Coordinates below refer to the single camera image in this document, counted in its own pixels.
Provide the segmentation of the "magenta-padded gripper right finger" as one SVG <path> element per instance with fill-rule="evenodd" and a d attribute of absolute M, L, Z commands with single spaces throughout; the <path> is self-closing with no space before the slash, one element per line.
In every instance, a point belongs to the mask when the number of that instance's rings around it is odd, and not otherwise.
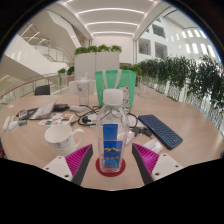
<path fill-rule="evenodd" d="M 157 154 L 144 146 L 132 144 L 132 154 L 145 185 L 159 180 L 183 168 L 167 153 Z"/>

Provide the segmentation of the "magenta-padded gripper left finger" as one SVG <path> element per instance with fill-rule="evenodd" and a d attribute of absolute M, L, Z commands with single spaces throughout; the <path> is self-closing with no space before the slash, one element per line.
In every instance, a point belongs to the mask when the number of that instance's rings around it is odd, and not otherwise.
<path fill-rule="evenodd" d="M 44 167 L 44 170 L 76 185 L 81 185 L 92 155 L 93 148 L 89 144 L 65 157 L 55 157 Z"/>

